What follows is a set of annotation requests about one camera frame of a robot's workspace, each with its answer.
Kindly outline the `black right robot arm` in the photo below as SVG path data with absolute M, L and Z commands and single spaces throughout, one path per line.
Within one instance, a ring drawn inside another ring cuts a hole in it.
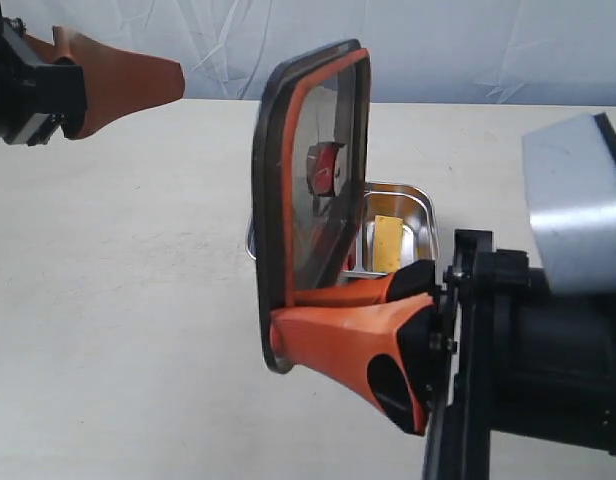
M 616 293 L 559 297 L 488 231 L 456 232 L 442 281 L 419 260 L 291 295 L 262 347 L 425 437 L 426 479 L 488 478 L 493 432 L 616 456 Z

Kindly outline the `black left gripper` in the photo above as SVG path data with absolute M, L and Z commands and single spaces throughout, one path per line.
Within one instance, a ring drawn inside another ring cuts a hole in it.
M 117 49 L 66 27 L 53 43 L 26 33 L 0 3 L 0 139 L 45 145 L 58 130 L 87 138 L 124 116 L 183 97 L 181 65 Z

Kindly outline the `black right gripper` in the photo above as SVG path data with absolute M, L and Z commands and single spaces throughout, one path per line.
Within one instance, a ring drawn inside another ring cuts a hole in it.
M 304 307 L 272 312 L 271 347 L 355 392 L 407 434 L 422 436 L 429 418 L 422 478 L 487 479 L 492 432 L 532 432 L 527 408 L 502 401 L 497 381 L 511 375 L 495 365 L 502 330 L 531 290 L 529 257 L 495 248 L 490 231 L 456 230 L 432 331 L 435 305 L 422 293 L 435 280 L 435 263 L 418 260 L 381 277 L 296 291 L 294 304 Z

